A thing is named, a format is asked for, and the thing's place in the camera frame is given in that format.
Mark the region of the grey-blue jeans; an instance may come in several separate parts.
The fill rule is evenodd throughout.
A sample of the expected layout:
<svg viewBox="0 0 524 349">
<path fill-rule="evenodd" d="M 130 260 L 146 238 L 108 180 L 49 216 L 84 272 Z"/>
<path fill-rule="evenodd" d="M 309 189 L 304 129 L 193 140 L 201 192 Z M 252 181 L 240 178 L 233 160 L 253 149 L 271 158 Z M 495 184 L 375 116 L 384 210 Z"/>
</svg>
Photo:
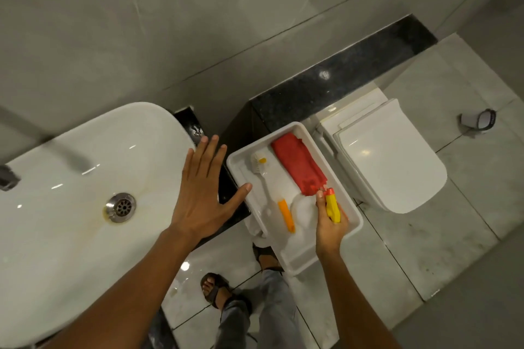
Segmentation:
<svg viewBox="0 0 524 349">
<path fill-rule="evenodd" d="M 263 308 L 259 315 L 257 349 L 306 349 L 296 317 L 297 306 L 281 272 L 262 271 L 258 288 Z M 214 349 L 246 349 L 251 312 L 248 298 L 232 293 L 221 309 Z"/>
</svg>

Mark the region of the red cleaning cloth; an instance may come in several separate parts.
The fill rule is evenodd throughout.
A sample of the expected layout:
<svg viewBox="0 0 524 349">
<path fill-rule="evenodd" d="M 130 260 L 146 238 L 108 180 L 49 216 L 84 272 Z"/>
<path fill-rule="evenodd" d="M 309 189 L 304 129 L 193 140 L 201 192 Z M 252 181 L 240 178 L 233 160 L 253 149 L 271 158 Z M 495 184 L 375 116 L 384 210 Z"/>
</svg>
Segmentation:
<svg viewBox="0 0 524 349">
<path fill-rule="evenodd" d="M 327 178 L 302 139 L 287 133 L 272 141 L 271 147 L 304 196 L 316 195 L 324 188 Z"/>
</svg>

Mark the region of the person's right hand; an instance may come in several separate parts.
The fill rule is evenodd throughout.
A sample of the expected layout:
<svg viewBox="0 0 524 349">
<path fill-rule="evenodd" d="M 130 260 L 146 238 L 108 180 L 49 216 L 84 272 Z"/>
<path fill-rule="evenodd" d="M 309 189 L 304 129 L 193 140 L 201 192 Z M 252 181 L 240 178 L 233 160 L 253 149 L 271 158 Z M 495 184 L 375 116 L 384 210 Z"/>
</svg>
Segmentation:
<svg viewBox="0 0 524 349">
<path fill-rule="evenodd" d="M 349 231 L 349 219 L 340 205 L 339 208 L 342 213 L 340 223 L 332 222 L 329 217 L 317 222 L 316 253 L 320 261 L 329 256 L 340 256 L 342 240 Z"/>
</svg>

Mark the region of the white plastic tray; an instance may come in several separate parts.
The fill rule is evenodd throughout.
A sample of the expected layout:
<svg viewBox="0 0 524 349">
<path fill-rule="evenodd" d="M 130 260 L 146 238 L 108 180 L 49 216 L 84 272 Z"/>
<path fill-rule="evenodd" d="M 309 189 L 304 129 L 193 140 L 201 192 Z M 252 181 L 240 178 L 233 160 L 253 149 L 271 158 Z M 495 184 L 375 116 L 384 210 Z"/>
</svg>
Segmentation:
<svg viewBox="0 0 524 349">
<path fill-rule="evenodd" d="M 327 178 L 325 187 L 334 189 L 338 205 L 349 218 L 349 231 L 344 239 L 357 234 L 362 229 L 364 222 L 358 207 L 345 191 L 342 183 L 302 123 L 292 122 L 231 154 L 227 159 L 227 167 L 233 179 L 238 185 L 247 182 L 252 184 L 252 190 L 246 198 L 246 203 L 285 272 L 295 276 L 318 261 L 315 253 L 317 222 L 315 228 L 306 232 L 306 235 L 288 232 L 277 205 L 269 199 L 261 177 L 253 173 L 251 163 L 253 153 L 263 152 L 267 155 L 272 167 L 277 172 L 281 190 L 291 211 L 291 203 L 295 196 L 301 194 L 301 191 L 277 159 L 271 147 L 272 141 L 287 133 L 293 133 L 302 139 L 314 161 Z"/>
</svg>

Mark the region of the metal sink drain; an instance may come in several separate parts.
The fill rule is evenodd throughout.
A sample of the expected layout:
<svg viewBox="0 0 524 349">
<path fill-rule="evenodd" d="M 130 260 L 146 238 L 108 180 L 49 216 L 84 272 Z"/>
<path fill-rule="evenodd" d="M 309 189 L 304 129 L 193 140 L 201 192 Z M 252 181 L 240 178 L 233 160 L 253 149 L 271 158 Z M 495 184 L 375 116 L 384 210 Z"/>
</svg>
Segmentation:
<svg viewBox="0 0 524 349">
<path fill-rule="evenodd" d="M 103 216 L 112 223 L 127 222 L 136 211 L 136 200 L 128 193 L 113 195 L 103 207 Z"/>
</svg>

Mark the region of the black granite ledge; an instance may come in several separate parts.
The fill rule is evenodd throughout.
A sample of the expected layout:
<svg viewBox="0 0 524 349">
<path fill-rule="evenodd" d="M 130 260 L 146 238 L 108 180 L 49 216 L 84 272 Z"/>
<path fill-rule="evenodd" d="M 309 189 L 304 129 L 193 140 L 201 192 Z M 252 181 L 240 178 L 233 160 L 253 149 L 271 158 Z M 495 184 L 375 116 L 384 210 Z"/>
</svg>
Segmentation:
<svg viewBox="0 0 524 349">
<path fill-rule="evenodd" d="M 227 154 L 306 120 L 436 44 L 413 14 L 381 28 L 250 99 L 224 133 Z"/>
</svg>

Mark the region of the small white black-rimmed object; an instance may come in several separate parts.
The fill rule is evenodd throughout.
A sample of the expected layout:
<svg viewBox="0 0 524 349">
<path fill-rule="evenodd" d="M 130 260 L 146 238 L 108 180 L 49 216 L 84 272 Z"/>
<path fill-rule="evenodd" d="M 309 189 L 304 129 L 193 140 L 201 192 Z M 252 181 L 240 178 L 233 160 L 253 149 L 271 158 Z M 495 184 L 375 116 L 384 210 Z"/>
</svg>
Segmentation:
<svg viewBox="0 0 524 349">
<path fill-rule="evenodd" d="M 462 113 L 459 122 L 475 132 L 486 132 L 492 129 L 496 123 L 497 112 L 493 109 L 485 109 L 481 112 Z"/>
</svg>

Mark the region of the black left sandal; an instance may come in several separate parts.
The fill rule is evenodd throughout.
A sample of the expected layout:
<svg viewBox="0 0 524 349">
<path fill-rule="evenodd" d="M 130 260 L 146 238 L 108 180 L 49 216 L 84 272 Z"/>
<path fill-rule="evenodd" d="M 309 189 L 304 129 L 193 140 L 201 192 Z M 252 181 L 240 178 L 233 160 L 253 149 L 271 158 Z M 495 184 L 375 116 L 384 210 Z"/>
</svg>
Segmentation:
<svg viewBox="0 0 524 349">
<path fill-rule="evenodd" d="M 201 279 L 200 286 L 205 300 L 220 311 L 234 295 L 228 281 L 217 273 L 206 273 Z"/>
</svg>

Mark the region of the yellow trigger spray bottle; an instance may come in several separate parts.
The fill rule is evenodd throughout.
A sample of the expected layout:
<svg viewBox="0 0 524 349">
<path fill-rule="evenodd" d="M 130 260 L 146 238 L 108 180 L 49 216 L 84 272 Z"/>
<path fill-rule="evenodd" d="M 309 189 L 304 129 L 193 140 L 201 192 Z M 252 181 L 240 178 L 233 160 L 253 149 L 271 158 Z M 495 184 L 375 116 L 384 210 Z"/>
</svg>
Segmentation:
<svg viewBox="0 0 524 349">
<path fill-rule="evenodd" d="M 323 196 L 325 200 L 326 213 L 334 223 L 340 223 L 342 213 L 340 211 L 335 191 L 333 188 L 324 188 Z M 296 233 L 306 235 L 308 231 L 316 226 L 318 218 L 318 208 L 316 197 L 298 194 L 291 203 L 291 215 L 296 227 Z"/>
</svg>

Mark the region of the black right sandal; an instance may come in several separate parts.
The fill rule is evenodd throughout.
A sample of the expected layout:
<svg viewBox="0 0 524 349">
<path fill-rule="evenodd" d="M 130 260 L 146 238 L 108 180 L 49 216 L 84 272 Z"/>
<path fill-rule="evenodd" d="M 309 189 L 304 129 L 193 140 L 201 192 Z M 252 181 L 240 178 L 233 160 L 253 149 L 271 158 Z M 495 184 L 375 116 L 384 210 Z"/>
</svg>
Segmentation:
<svg viewBox="0 0 524 349">
<path fill-rule="evenodd" d="M 252 250 L 254 253 L 255 260 L 258 262 L 262 271 L 269 270 L 278 273 L 284 272 L 284 269 L 281 266 L 271 246 L 258 247 L 255 245 L 255 243 L 253 243 Z"/>
</svg>

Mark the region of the white toilet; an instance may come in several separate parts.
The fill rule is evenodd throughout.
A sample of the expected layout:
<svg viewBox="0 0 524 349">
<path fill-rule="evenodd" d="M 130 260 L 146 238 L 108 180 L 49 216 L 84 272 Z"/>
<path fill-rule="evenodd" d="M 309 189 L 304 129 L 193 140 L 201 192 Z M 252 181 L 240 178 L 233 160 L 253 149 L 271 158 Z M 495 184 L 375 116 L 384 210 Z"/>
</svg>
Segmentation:
<svg viewBox="0 0 524 349">
<path fill-rule="evenodd" d="M 446 184 L 446 167 L 399 100 L 373 83 L 325 107 L 311 121 L 313 138 L 356 200 L 407 214 Z"/>
</svg>

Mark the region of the person's left hand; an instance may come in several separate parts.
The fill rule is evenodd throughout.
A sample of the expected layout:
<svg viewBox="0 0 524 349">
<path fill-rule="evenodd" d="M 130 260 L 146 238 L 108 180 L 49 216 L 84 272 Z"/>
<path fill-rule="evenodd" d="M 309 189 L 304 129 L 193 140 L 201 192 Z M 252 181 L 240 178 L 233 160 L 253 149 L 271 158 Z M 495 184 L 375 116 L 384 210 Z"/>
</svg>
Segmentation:
<svg viewBox="0 0 524 349">
<path fill-rule="evenodd" d="M 211 137 L 204 136 L 194 150 L 191 168 L 185 182 L 182 182 L 178 200 L 174 207 L 169 230 L 175 236 L 195 247 L 200 240 L 213 235 L 231 216 L 223 216 L 222 205 L 218 202 L 219 182 L 203 178 L 203 155 Z M 217 157 L 219 174 L 227 151 L 226 145 L 219 145 Z"/>
</svg>

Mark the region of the person's right forearm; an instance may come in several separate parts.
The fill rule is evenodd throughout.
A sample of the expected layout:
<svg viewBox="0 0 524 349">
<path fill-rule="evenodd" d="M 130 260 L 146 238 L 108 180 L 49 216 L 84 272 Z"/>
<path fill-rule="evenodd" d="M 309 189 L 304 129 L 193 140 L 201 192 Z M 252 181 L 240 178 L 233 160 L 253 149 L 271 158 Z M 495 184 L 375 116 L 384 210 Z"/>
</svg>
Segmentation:
<svg viewBox="0 0 524 349">
<path fill-rule="evenodd" d="M 339 252 L 318 254 L 342 349 L 402 349 L 368 303 Z"/>
</svg>

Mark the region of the chrome faucet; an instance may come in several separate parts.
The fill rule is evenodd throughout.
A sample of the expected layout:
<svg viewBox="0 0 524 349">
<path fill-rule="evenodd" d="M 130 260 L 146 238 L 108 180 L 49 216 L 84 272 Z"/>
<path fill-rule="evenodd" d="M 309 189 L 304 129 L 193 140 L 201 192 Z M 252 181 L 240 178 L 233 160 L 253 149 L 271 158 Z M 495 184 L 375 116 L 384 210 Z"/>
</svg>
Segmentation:
<svg viewBox="0 0 524 349">
<path fill-rule="evenodd" d="M 28 136 L 34 140 L 38 146 L 47 148 L 52 153 L 58 155 L 62 161 L 77 172 L 86 170 L 91 164 L 90 159 L 74 150 L 68 145 L 59 142 L 58 137 L 43 128 L 37 126 L 35 123 L 28 121 L 22 116 L 15 114 L 9 109 L 0 106 L 0 123 L 5 124 L 14 131 Z M 15 188 L 21 178 L 11 169 L 7 164 L 0 166 L 0 190 L 7 192 Z"/>
</svg>

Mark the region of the person's left forearm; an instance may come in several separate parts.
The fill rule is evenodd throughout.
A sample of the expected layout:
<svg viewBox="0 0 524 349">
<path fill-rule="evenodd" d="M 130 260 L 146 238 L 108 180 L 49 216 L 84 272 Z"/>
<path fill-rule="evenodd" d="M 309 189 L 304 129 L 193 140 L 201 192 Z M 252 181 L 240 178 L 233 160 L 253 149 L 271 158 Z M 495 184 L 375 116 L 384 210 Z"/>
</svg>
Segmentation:
<svg viewBox="0 0 524 349">
<path fill-rule="evenodd" d="M 140 349 L 188 254 L 202 239 L 172 226 L 149 252 L 43 349 Z"/>
</svg>

